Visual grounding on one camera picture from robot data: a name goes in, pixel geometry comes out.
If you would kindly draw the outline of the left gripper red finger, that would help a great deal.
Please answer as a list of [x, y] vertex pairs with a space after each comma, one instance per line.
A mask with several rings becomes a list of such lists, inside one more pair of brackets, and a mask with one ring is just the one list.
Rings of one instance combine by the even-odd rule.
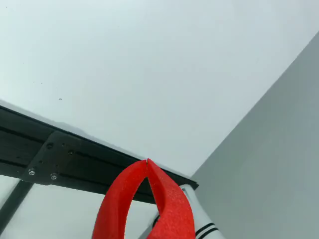
[[133, 197], [147, 176], [147, 161], [124, 169], [108, 189], [99, 208], [92, 232], [93, 239], [123, 239]]
[[153, 161], [147, 160], [147, 177], [159, 219], [149, 239], [194, 239], [192, 209], [181, 188]]

